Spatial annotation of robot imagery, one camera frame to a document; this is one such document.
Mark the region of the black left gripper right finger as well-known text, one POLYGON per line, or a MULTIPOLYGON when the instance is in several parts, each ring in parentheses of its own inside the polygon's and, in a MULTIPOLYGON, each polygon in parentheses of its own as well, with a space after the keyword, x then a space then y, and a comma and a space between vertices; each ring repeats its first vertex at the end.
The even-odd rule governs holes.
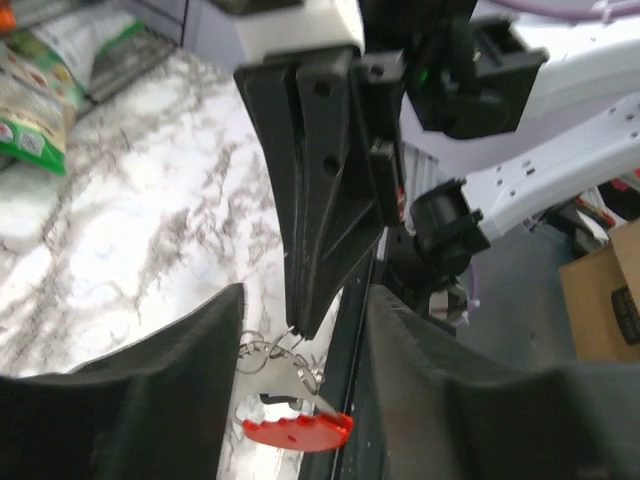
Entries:
POLYGON ((637 364, 518 370, 381 285, 369 290, 366 324, 393 478, 638 477, 637 364))

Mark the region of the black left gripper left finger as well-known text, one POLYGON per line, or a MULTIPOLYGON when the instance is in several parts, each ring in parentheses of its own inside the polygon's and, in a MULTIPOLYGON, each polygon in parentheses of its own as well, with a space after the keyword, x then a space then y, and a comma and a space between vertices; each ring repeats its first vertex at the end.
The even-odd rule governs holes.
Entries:
POLYGON ((244 317, 233 284, 68 374, 1 381, 5 479, 212 479, 244 317))

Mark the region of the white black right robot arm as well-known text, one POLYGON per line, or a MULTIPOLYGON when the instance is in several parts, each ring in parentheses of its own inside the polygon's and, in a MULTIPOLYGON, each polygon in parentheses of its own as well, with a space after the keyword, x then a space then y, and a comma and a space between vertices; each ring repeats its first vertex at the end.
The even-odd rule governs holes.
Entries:
POLYGON ((436 291, 525 218, 634 170, 639 5, 554 11, 513 1, 477 18, 472 1, 235 1, 247 62, 234 74, 260 140, 284 245, 286 322, 313 338, 335 295, 381 233, 413 221, 401 283, 436 291), (454 140, 515 131, 528 119, 623 96, 496 167, 415 201, 399 128, 454 140))

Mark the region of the cardboard box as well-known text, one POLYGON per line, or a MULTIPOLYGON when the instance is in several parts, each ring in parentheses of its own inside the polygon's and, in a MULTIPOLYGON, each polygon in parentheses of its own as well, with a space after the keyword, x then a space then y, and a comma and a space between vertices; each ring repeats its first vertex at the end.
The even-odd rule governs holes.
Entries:
POLYGON ((560 269, 577 356, 639 360, 639 222, 622 225, 600 250, 560 269))

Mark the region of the green white snack packet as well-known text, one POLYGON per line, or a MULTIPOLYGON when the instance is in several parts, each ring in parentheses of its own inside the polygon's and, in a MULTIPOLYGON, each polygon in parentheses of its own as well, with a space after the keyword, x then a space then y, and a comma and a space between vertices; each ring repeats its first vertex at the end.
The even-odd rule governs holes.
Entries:
POLYGON ((143 29, 111 3, 87 6, 1 41, 1 153, 66 173, 67 141, 99 54, 143 29))

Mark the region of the black metal base rail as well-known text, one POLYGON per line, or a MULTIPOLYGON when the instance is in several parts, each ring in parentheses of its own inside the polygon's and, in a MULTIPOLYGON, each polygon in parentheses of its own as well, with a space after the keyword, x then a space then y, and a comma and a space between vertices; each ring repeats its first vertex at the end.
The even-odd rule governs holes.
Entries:
POLYGON ((387 254, 402 234, 388 229, 345 285, 333 330, 321 395, 350 415, 354 425, 341 448, 306 454, 299 477, 306 480, 379 480, 391 477, 388 454, 375 396, 366 329, 366 304, 371 284, 385 281, 387 254))

